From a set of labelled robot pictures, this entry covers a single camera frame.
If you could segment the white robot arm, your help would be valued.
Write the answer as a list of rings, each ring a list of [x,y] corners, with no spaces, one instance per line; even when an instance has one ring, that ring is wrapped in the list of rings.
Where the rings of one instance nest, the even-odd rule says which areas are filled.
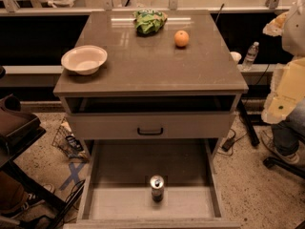
[[[305,97],[305,0],[297,0],[287,12],[268,23],[263,33],[280,36],[282,49],[293,59],[277,64],[262,111],[262,120],[276,124],[284,120]]]

